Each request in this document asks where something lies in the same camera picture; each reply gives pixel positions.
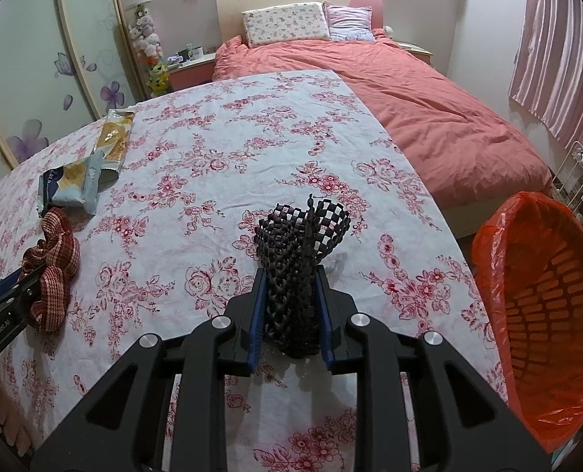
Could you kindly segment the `person's left hand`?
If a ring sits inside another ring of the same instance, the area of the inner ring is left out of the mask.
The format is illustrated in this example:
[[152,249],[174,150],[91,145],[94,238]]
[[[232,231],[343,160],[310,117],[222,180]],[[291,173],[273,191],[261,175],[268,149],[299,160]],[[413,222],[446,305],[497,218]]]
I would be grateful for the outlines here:
[[27,433],[22,417],[13,403],[11,397],[6,394],[0,377],[0,433],[4,436],[6,444],[13,448],[19,458],[29,457],[33,454],[29,433]]

